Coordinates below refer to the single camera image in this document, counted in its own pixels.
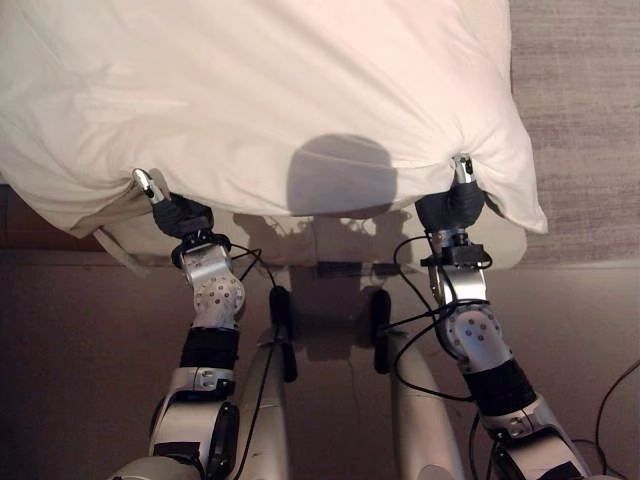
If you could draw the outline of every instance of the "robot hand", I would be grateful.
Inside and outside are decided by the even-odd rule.
[[[458,155],[453,160],[456,174],[451,189],[416,202],[418,217],[427,233],[467,228],[475,223],[484,206],[484,194],[475,181],[471,159]]]
[[[181,268],[182,253],[203,245],[218,244],[231,249],[231,242],[224,235],[213,233],[213,213],[211,208],[172,193],[166,198],[151,176],[140,168],[133,171],[133,179],[149,197],[153,209],[153,219],[166,235],[179,238],[182,244],[171,254],[173,264]]]

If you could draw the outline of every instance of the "white pillow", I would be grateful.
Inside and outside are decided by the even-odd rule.
[[[2,8],[0,173],[71,230],[134,167],[213,207],[312,215],[444,191],[475,161],[544,232],[529,137],[454,0],[32,0]]]

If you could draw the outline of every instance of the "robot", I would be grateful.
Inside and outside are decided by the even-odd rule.
[[[391,377],[400,478],[464,478],[443,405],[450,396],[437,391],[414,345],[430,330],[457,361],[470,392],[465,400],[476,404],[479,421],[494,440],[491,461],[496,477],[613,478],[590,476],[575,445],[505,343],[486,298],[483,269],[491,265],[491,257],[466,232],[483,208],[484,194],[468,155],[456,155],[452,164],[451,189],[415,205],[432,247],[432,255],[421,264],[428,269],[439,304],[432,312],[433,322],[407,340],[398,325],[389,324],[388,294],[381,290],[372,299],[375,368]],[[182,242],[172,260],[193,287],[196,316],[180,364],[154,415],[149,456],[126,465],[109,480],[288,479],[283,383],[297,375],[288,292],[274,282],[272,331],[259,343],[243,397],[234,405],[229,398],[236,387],[236,316],[245,292],[232,272],[231,242],[213,233],[208,207],[178,195],[166,197],[143,170],[136,169],[133,177],[149,198],[158,227]],[[421,386],[408,382],[409,377]]]

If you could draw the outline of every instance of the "wire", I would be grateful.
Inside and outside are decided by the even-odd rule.
[[[236,255],[232,257],[233,260],[238,258],[242,258],[247,255],[251,255],[253,257],[253,261],[249,264],[247,268],[245,268],[242,275],[240,275],[239,280],[242,281],[249,274],[249,272],[253,269],[256,263],[260,263],[262,267],[266,270],[269,275],[269,280],[271,281],[271,285],[273,288],[276,288],[276,281],[273,277],[273,273],[271,273],[271,269],[269,265],[267,265],[264,260],[262,260],[262,249],[250,250],[242,245],[236,245],[235,243],[231,244],[232,247],[240,249],[245,253],[241,255]],[[264,366],[264,371],[262,372],[262,379],[260,380],[260,388],[258,390],[258,396],[256,398],[256,406],[253,410],[253,416],[251,417],[251,425],[249,427],[249,433],[247,434],[247,441],[244,445],[244,451],[242,453],[242,460],[240,461],[240,466],[238,467],[238,472],[236,473],[234,480],[238,480],[240,475],[242,475],[242,471],[244,470],[245,463],[247,461],[247,456],[249,454],[249,447],[251,446],[251,439],[253,438],[253,431],[255,430],[256,422],[258,421],[258,413],[260,412],[260,404],[262,403],[262,396],[264,395],[264,388],[267,383],[267,375],[269,374],[269,367],[271,366],[271,359],[273,357],[273,351],[278,341],[278,334],[280,332],[280,324],[276,325],[275,331],[273,333],[273,339],[271,341],[271,345],[269,347],[269,353],[267,355],[267,361]]]
[[[258,421],[258,412],[260,412],[260,404],[262,403],[262,395],[264,394],[264,387],[267,383],[267,375],[269,373],[269,366],[271,365],[271,358],[273,357],[273,350],[276,346],[278,340],[278,333],[280,331],[280,324],[276,325],[275,332],[273,333],[273,340],[271,345],[269,346],[269,354],[267,355],[267,362],[264,366],[264,371],[262,372],[262,380],[260,381],[260,389],[258,390],[258,397],[256,398],[256,406],[253,410],[253,416],[251,417],[251,426],[249,427],[249,433],[247,435],[247,442],[244,444],[244,452],[242,453],[242,460],[240,461],[240,466],[238,467],[238,472],[236,473],[233,480],[238,480],[240,475],[242,475],[242,470],[244,469],[244,465],[247,461],[247,456],[249,455],[249,447],[251,445],[251,439],[253,437],[253,431],[256,426],[256,422]]]
[[[491,471],[493,469],[493,456],[496,454],[496,450],[498,449],[498,441],[495,440],[493,442],[493,446],[491,447],[491,453],[489,454],[489,463],[487,463],[487,473],[485,474],[485,480],[491,480]]]
[[[276,287],[276,281],[275,281],[275,279],[273,278],[273,273],[271,273],[271,269],[269,268],[269,265],[267,265],[267,264],[265,263],[265,261],[264,261],[264,260],[262,260],[262,250],[260,250],[260,249],[256,249],[256,250],[249,250],[247,247],[243,247],[242,245],[236,245],[235,243],[232,243],[232,244],[231,244],[231,246],[232,246],[232,247],[234,247],[234,248],[238,248],[238,249],[240,249],[240,250],[242,250],[242,251],[246,252],[244,255],[240,255],[240,256],[235,257],[235,258],[240,258],[240,257],[243,257],[243,256],[245,256],[245,255],[252,255],[252,256],[253,256],[253,258],[255,259],[255,262],[259,262],[259,263],[260,263],[260,265],[261,265],[261,266],[266,270],[267,274],[269,275],[269,280],[271,281],[271,285],[273,286],[273,288],[275,288],[275,287]]]
[[[600,468],[606,468],[607,466],[607,457],[604,454],[604,451],[602,450],[602,448],[600,448],[598,445],[596,445],[596,442],[594,442],[593,440],[587,440],[586,438],[572,438],[571,441],[573,443],[585,443],[587,445],[592,446],[593,448],[596,449],[596,453],[598,454],[598,461],[600,462]]]
[[[455,401],[458,401],[458,402],[473,402],[473,397],[471,397],[471,396],[469,396],[469,397],[460,397],[460,396],[457,396],[457,395],[451,395],[451,394],[448,394],[448,393],[438,392],[437,390],[432,390],[430,388],[420,387],[418,385],[415,385],[415,384],[407,381],[402,375],[400,375],[399,363],[400,363],[400,359],[402,358],[402,355],[404,355],[404,353],[407,350],[409,350],[409,347],[411,347],[411,345],[413,345],[419,338],[421,338],[423,335],[425,335],[426,333],[431,331],[433,328],[435,328],[436,325],[439,322],[443,321],[445,318],[446,317],[438,318],[438,320],[436,320],[431,325],[428,325],[427,327],[423,328],[420,332],[418,332],[416,335],[414,335],[407,343],[404,344],[404,346],[400,349],[400,351],[396,355],[396,358],[393,361],[393,374],[395,375],[395,377],[398,379],[398,381],[400,383],[402,383],[406,387],[409,387],[409,388],[411,388],[413,390],[417,390],[417,391],[423,392],[423,393],[428,393],[428,394],[433,395],[435,397],[445,398],[447,400],[455,400]]]
[[[400,251],[400,249],[403,246],[405,246],[406,244],[411,243],[411,242],[413,242],[415,240],[421,240],[421,239],[425,239],[425,238],[429,242],[429,246],[431,247],[431,251],[434,252],[433,245],[431,244],[431,240],[429,239],[428,235],[422,235],[422,236],[419,236],[419,237],[409,238],[409,239],[399,243],[398,246],[393,251],[393,264],[398,267],[398,272],[400,273],[400,276],[402,277],[402,280],[404,280],[404,282],[411,288],[411,290],[413,290],[413,292],[418,296],[418,298],[423,303],[423,305],[425,307],[427,307],[427,311],[429,312],[428,316],[430,316],[432,318],[435,318],[436,310],[434,310],[434,308],[429,304],[429,302],[427,302],[427,300],[424,298],[424,296],[422,295],[420,290],[413,284],[413,282],[411,280],[409,280],[409,278],[404,274],[404,272],[402,271],[402,268],[398,264],[398,252]],[[454,290],[453,290],[453,286],[451,285],[451,280],[450,279],[449,279],[449,285],[451,287],[451,291],[453,292]],[[438,339],[438,343],[440,344],[440,347],[442,347],[442,349],[447,353],[447,355],[449,355],[454,360],[457,360],[457,358],[458,358],[457,355],[455,354],[455,352],[452,352],[451,349],[447,346],[447,344],[444,342],[444,340],[442,338],[442,334],[438,330],[436,330],[436,338]]]
[[[249,266],[247,268],[244,269],[244,272],[242,272],[242,275],[240,275],[240,277],[238,278],[238,280],[242,281],[245,279],[245,277],[249,274],[249,272],[251,271],[251,269],[255,266],[255,264],[258,263],[258,259],[254,258],[251,263],[249,264]]]
[[[473,423],[471,424],[471,430],[469,430],[469,468],[471,469],[471,477],[473,480],[478,480],[478,470],[476,469],[476,432],[478,431],[478,425],[480,424],[480,412],[476,412],[473,417]]]
[[[423,238],[427,238],[427,236],[426,235],[421,235],[419,237],[409,238],[409,239],[399,243],[398,246],[393,251],[393,264],[398,266],[398,273],[400,274],[402,279],[405,281],[405,283],[409,286],[409,288],[411,288],[411,290],[413,290],[413,293],[415,293],[417,295],[417,297],[420,299],[420,301],[422,302],[422,304],[425,307],[427,307],[427,310],[429,312],[432,312],[433,309],[431,308],[431,305],[429,305],[429,302],[427,302],[427,300],[424,298],[422,293],[420,293],[420,290],[418,290],[418,288],[413,284],[413,282],[411,282],[411,280],[409,280],[409,278],[407,278],[407,276],[402,271],[402,268],[400,268],[400,264],[398,263],[398,252],[400,251],[400,249],[402,247],[404,247],[408,243],[411,243],[411,242],[413,242],[415,240],[420,240],[420,239],[423,239]]]
[[[634,370],[636,370],[638,367],[640,366],[640,360],[636,360],[635,362],[633,362],[631,364],[631,366],[629,368],[627,368],[619,377],[618,379],[613,382],[613,385],[611,385],[611,387],[609,388],[609,390],[607,391],[607,393],[605,394],[605,396],[602,398],[602,401],[600,402],[600,407],[598,408],[598,415],[596,418],[596,432],[595,432],[595,439],[596,441],[594,442],[596,445],[596,448],[601,451],[603,453],[602,458],[604,459],[604,465],[602,466],[602,474],[606,475],[608,470],[611,470],[612,472],[616,473],[618,476],[622,477],[622,478],[626,478],[624,475],[619,474],[618,472],[616,472],[613,468],[611,468],[609,466],[609,464],[607,463],[606,460],[606,456],[604,455],[604,450],[602,449],[601,445],[600,445],[600,423],[602,421],[602,414],[604,412],[604,407],[607,404],[607,400],[609,399],[609,397],[611,396],[611,394],[613,393],[613,391],[616,389],[616,387],[618,385],[620,385],[620,383],[627,378],[629,375],[631,375]]]

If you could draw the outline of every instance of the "gray carpet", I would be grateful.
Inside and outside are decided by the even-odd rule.
[[[512,0],[512,79],[550,234],[523,263],[639,255],[640,2]]]

